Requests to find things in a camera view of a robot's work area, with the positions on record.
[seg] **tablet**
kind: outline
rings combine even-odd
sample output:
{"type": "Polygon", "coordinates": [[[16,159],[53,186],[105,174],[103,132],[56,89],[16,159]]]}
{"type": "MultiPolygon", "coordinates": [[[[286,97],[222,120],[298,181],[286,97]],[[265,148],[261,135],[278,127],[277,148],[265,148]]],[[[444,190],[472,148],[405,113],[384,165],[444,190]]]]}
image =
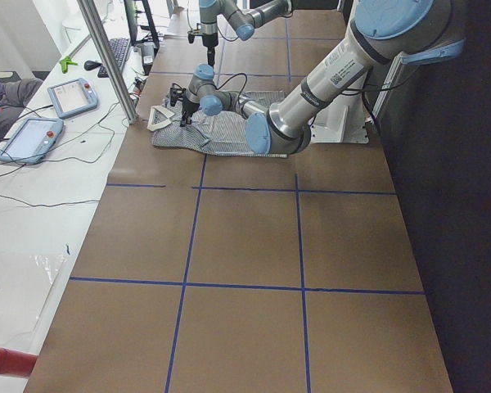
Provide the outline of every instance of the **tablet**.
{"type": "Polygon", "coordinates": [[[36,164],[55,144],[63,128],[64,122],[60,119],[26,119],[0,149],[0,161],[36,164]]]}
{"type": "Polygon", "coordinates": [[[61,119],[79,115],[95,109],[98,105],[98,96],[91,84],[83,78],[64,82],[47,88],[56,115],[61,119]]]}

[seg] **blue cap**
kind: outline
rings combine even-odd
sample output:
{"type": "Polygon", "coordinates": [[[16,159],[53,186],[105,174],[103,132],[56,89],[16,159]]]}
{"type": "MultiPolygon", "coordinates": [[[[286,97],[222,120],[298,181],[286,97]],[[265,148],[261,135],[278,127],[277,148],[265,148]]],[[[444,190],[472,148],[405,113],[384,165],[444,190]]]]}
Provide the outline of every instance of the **blue cap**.
{"type": "Polygon", "coordinates": [[[460,56],[460,54],[464,50],[465,41],[465,39],[462,39],[443,47],[436,47],[435,49],[428,49],[424,52],[403,56],[400,61],[402,62],[402,64],[423,66],[424,64],[433,64],[440,63],[442,61],[452,60],[455,57],[460,56]]]}
{"type": "Polygon", "coordinates": [[[249,38],[253,37],[253,34],[255,33],[255,28],[253,25],[250,25],[249,23],[240,26],[238,29],[236,29],[236,35],[240,37],[242,41],[246,41],[249,38]]]}
{"type": "Polygon", "coordinates": [[[210,8],[216,2],[217,2],[217,0],[199,0],[198,7],[199,8],[210,8]]]}
{"type": "Polygon", "coordinates": [[[268,119],[263,113],[254,113],[245,123],[245,140],[256,154],[268,154],[271,149],[271,133],[268,119]]]}
{"type": "Polygon", "coordinates": [[[203,80],[213,80],[214,70],[209,64],[199,64],[195,70],[195,76],[203,80]]]}
{"type": "Polygon", "coordinates": [[[372,39],[389,39],[415,27],[434,0],[361,0],[354,14],[357,29],[372,39]]]}
{"type": "Polygon", "coordinates": [[[207,116],[215,116],[222,111],[222,102],[215,96],[205,96],[200,99],[200,108],[207,116]]]}

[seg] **black mouse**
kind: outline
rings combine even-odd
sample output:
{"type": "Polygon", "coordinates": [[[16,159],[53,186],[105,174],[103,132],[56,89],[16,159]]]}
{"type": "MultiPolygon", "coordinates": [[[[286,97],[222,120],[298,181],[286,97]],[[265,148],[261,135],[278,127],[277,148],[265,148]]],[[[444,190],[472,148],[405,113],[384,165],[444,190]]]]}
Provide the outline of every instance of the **black mouse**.
{"type": "Polygon", "coordinates": [[[87,60],[85,63],[83,63],[83,68],[86,71],[94,70],[95,68],[98,68],[99,66],[101,66],[101,62],[94,61],[94,60],[87,60]]]}

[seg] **red cylinder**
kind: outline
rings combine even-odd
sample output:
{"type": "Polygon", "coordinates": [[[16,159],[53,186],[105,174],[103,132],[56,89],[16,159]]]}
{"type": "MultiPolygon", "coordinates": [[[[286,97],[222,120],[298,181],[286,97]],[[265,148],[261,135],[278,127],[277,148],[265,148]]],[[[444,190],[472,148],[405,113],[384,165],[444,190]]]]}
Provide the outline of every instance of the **red cylinder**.
{"type": "Polygon", "coordinates": [[[29,378],[38,356],[0,348],[0,375],[29,378]]]}

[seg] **black keyboard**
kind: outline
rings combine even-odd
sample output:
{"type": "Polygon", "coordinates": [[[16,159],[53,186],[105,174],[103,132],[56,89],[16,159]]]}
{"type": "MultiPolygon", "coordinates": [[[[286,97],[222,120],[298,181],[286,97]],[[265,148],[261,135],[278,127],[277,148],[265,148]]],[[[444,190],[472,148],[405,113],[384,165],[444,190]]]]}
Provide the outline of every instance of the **black keyboard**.
{"type": "MultiPolygon", "coordinates": [[[[122,70],[124,68],[125,62],[128,60],[129,49],[129,38],[112,38],[109,40],[111,50],[115,55],[116,64],[122,70]]],[[[107,69],[102,65],[98,70],[98,78],[107,78],[107,69]]]]}

